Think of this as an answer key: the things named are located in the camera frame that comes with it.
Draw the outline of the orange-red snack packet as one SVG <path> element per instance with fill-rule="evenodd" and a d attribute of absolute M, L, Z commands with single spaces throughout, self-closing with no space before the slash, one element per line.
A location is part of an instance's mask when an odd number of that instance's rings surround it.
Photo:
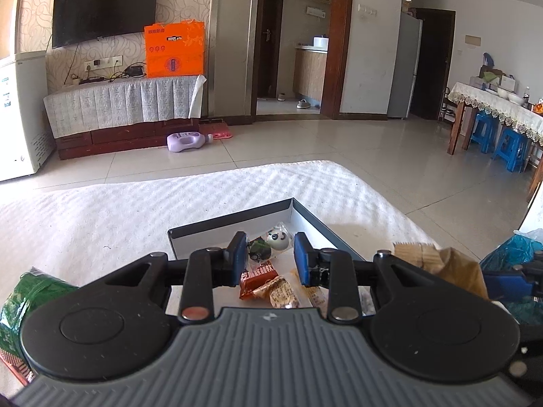
<path fill-rule="evenodd" d="M 270 260 L 260 263 L 256 268 L 240 275 L 239 298 L 242 301 L 254 298 L 254 291 L 278 276 Z"/>

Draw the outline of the beige pastry packet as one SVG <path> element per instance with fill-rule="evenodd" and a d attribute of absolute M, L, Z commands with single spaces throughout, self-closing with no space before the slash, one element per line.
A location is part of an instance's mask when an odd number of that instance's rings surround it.
<path fill-rule="evenodd" d="M 252 294 L 256 298 L 270 302 L 274 309 L 296 309 L 300 307 L 300 302 L 292 286 L 283 276 L 277 276 L 254 289 Z"/>

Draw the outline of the brown pastry packet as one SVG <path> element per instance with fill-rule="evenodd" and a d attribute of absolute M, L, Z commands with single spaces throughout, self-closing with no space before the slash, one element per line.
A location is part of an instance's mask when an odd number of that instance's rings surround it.
<path fill-rule="evenodd" d="M 479 263 L 455 248 L 437 249 L 429 244 L 395 243 L 394 255 L 460 289 L 490 300 Z"/>

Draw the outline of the green snack bag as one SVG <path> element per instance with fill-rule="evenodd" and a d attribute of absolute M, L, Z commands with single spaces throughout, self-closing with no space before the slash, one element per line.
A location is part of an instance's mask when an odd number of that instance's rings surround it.
<path fill-rule="evenodd" d="M 23 386 L 34 379 L 20 340 L 25 317 L 43 304 L 74 290 L 76 286 L 32 267 L 20 276 L 1 307 L 1 361 Z"/>

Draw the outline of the small silver candy wrapper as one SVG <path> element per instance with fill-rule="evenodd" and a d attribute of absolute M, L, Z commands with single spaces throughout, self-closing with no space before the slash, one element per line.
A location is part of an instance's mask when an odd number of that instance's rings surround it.
<path fill-rule="evenodd" d="M 261 263 L 272 258 L 273 250 L 262 238 L 258 237 L 248 243 L 248 258 L 256 263 Z"/>

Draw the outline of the small round wrapped candy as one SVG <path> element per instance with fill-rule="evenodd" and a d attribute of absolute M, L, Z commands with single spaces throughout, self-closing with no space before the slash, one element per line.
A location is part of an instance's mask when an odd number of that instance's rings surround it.
<path fill-rule="evenodd" d="M 265 234 L 264 241 L 274 251 L 285 251 L 291 244 L 290 232 L 283 226 L 283 224 L 277 224 Z"/>

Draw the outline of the red floor mat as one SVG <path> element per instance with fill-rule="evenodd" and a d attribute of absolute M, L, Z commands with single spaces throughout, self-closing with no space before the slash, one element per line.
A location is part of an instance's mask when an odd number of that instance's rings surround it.
<path fill-rule="evenodd" d="M 233 137 L 228 125 L 222 119 L 202 119 L 199 123 L 199 132 L 204 135 L 212 135 L 215 141 Z"/>

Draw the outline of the purple detergent bottle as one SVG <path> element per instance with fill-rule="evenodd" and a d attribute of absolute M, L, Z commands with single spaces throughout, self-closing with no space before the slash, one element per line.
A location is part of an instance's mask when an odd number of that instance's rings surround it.
<path fill-rule="evenodd" d="M 212 142 L 212 134 L 201 134 L 198 131 L 176 132 L 167 137 L 167 146 L 171 153 L 199 149 Z"/>

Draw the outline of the white quilted bed cover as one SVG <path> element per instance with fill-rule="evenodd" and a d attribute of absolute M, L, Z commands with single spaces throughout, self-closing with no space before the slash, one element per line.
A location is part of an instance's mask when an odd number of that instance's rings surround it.
<path fill-rule="evenodd" d="M 37 268 L 84 285 L 155 251 L 168 231 L 294 198 L 363 257 L 431 237 L 375 188 L 337 163 L 275 163 L 152 181 L 1 197 L 1 294 Z"/>

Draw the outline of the dining table with lace cloth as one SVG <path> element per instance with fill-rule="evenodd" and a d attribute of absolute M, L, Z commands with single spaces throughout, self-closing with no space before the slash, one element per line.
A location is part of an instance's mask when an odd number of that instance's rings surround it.
<path fill-rule="evenodd" d="M 448 99 L 456 104 L 455 122 L 450 131 L 447 147 L 448 154 L 453 155 L 455 153 L 461 127 L 465 121 L 466 106 L 470 106 L 473 113 L 467 119 L 467 134 L 462 142 L 464 150 L 468 149 L 470 134 L 474 129 L 475 111 L 499 119 L 499 122 L 504 126 L 526 136 L 535 146 L 542 149 L 542 115 L 531 112 L 489 91 L 483 91 L 477 87 L 460 82 L 455 83 L 448 95 Z"/>

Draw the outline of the blue plastic stool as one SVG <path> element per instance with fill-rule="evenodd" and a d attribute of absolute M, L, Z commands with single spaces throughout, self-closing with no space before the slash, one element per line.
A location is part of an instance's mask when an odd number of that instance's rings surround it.
<path fill-rule="evenodd" d="M 476 143 L 482 153 L 490 153 L 494 148 L 498 124 L 498 119 L 492 115 L 477 113 L 469 142 Z"/>

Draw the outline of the TV cabinet with lace cloth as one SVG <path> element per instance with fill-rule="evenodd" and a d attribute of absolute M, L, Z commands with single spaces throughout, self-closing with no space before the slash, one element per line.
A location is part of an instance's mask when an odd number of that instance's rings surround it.
<path fill-rule="evenodd" d="M 165 146 L 175 132 L 197 131 L 206 78 L 119 78 L 79 84 L 44 97 L 62 160 Z"/>

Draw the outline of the orange gift box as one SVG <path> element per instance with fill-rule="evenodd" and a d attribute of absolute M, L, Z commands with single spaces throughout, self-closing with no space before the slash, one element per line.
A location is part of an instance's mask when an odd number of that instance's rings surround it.
<path fill-rule="evenodd" d="M 146 26 L 145 65 L 148 77 L 198 76 L 204 74 L 203 21 Z"/>

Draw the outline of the grey refrigerator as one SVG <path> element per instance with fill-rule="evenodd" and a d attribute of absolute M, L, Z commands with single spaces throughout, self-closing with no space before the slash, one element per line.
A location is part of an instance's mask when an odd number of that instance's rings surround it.
<path fill-rule="evenodd" d="M 423 21 L 401 13 L 398 47 L 388 103 L 389 119 L 407 119 L 415 87 Z"/>

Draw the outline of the black wall television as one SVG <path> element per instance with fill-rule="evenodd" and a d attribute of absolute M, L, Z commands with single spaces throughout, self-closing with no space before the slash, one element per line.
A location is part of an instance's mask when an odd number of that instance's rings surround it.
<path fill-rule="evenodd" d="M 53 48 L 142 32 L 156 0 L 53 0 Z"/>

